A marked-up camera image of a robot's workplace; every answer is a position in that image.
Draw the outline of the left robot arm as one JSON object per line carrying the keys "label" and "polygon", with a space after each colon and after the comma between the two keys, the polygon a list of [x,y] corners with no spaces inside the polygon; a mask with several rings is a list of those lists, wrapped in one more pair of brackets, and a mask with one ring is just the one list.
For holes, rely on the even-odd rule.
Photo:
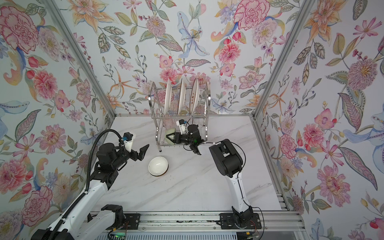
{"label": "left robot arm", "polygon": [[123,141],[118,146],[113,143],[101,145],[85,189],[54,223],[45,230],[37,230],[32,239],[94,240],[105,230],[115,231],[128,225],[130,221],[120,205],[107,204],[94,217],[91,211],[110,190],[128,160],[142,161],[150,147],[145,145],[136,152],[132,150],[132,144],[131,141]]}

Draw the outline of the pale green bowl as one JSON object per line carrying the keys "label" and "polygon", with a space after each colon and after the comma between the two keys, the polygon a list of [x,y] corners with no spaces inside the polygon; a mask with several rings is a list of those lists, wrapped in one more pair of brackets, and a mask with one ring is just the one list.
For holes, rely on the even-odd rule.
{"label": "pale green bowl", "polygon": [[166,134],[165,135],[165,142],[167,144],[175,145],[175,142],[174,142],[175,132],[176,132],[175,128],[166,130],[166,132],[165,132],[165,134]]}

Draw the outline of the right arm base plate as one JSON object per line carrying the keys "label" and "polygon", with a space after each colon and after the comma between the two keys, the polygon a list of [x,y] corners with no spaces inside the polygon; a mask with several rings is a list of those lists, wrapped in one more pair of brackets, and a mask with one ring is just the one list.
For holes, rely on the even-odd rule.
{"label": "right arm base plate", "polygon": [[219,224],[222,230],[261,230],[263,228],[262,221],[258,214],[253,213],[251,216],[241,217],[234,213],[220,213]]}

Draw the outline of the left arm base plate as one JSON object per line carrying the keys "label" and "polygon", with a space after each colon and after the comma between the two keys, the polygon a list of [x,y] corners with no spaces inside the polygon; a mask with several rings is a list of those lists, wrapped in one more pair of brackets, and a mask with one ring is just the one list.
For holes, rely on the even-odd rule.
{"label": "left arm base plate", "polygon": [[141,214],[117,215],[114,223],[107,230],[137,230],[139,228]]}

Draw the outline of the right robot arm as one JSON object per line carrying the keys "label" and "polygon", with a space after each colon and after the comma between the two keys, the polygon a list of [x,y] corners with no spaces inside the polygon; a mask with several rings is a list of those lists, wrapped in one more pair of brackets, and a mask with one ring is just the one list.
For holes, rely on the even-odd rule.
{"label": "right robot arm", "polygon": [[166,134],[166,142],[188,147],[187,151],[202,155],[209,151],[219,173],[228,182],[233,206],[232,222],[239,229],[245,229],[252,222],[253,207],[249,204],[244,192],[242,173],[246,165],[246,154],[242,148],[224,139],[218,142],[208,142],[200,135],[198,125],[180,126],[180,131]]}

